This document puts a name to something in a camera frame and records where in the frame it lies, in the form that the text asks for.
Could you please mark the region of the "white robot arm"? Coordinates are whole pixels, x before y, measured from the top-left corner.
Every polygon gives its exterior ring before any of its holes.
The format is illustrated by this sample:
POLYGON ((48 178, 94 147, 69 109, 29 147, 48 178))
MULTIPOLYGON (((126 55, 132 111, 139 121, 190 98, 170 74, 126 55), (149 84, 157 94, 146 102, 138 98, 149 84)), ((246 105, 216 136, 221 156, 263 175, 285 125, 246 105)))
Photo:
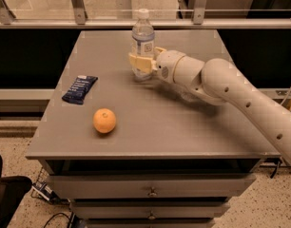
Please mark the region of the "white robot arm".
POLYGON ((209 104, 232 104, 291 165, 291 111, 255 88, 232 63, 221 58, 204 62, 161 47, 152 57, 130 52, 128 60, 143 73, 154 73, 209 104))

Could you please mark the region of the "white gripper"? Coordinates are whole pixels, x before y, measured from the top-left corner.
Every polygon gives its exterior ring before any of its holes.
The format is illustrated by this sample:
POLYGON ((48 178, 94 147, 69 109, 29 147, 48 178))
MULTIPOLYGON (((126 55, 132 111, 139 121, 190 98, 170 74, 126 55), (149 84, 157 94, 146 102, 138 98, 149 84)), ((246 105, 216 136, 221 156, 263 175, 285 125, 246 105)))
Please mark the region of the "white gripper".
POLYGON ((144 73, 151 73, 156 69, 157 64, 158 78, 174 84, 175 68, 185 54, 177 50, 166 50, 163 47, 155 47, 154 54, 158 56, 156 61, 152 57, 143 57, 133 53, 128 54, 128 60, 133 67, 144 73))

